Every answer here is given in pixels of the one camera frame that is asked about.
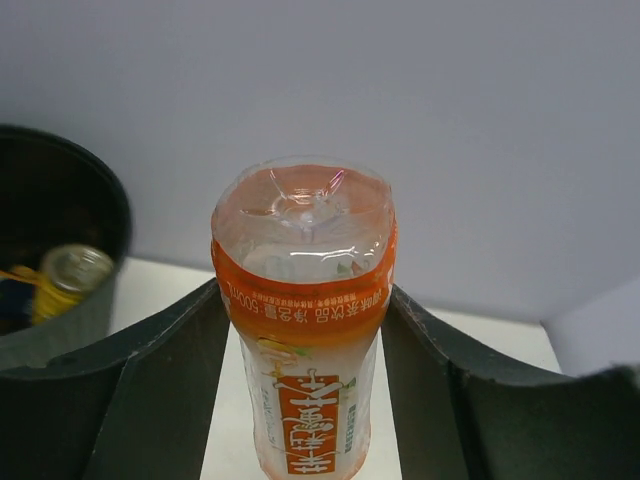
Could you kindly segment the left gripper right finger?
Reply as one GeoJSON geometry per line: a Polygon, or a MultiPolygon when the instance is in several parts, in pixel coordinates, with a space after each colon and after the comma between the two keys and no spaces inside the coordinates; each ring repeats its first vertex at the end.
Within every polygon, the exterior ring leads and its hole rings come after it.
{"type": "Polygon", "coordinates": [[[639,369],[572,378],[504,355],[395,289],[382,325],[406,479],[635,479],[639,369]]]}

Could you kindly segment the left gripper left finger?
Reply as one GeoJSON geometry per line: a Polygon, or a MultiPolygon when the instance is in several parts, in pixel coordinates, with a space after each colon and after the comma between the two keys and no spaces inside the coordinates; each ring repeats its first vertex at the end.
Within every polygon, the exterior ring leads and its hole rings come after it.
{"type": "Polygon", "coordinates": [[[43,368],[1,374],[5,479],[196,479],[229,320],[208,281],[43,368]]]}

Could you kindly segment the yellow bottle with blue cap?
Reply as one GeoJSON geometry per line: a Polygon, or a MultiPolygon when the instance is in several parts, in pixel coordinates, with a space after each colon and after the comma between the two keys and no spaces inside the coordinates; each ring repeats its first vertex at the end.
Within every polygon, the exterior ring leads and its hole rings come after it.
{"type": "Polygon", "coordinates": [[[1,273],[1,333],[40,325],[78,305],[112,273],[105,252],[84,244],[53,248],[32,269],[14,265],[1,273]]]}

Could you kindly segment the orange label clear bottle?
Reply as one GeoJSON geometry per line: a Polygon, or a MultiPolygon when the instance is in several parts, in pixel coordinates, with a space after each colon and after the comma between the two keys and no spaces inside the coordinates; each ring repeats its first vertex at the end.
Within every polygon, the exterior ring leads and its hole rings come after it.
{"type": "Polygon", "coordinates": [[[271,479],[352,478],[370,445],[377,337],[394,284],[389,183],[340,159],[266,161],[224,191],[211,233],[261,469],[271,479]]]}

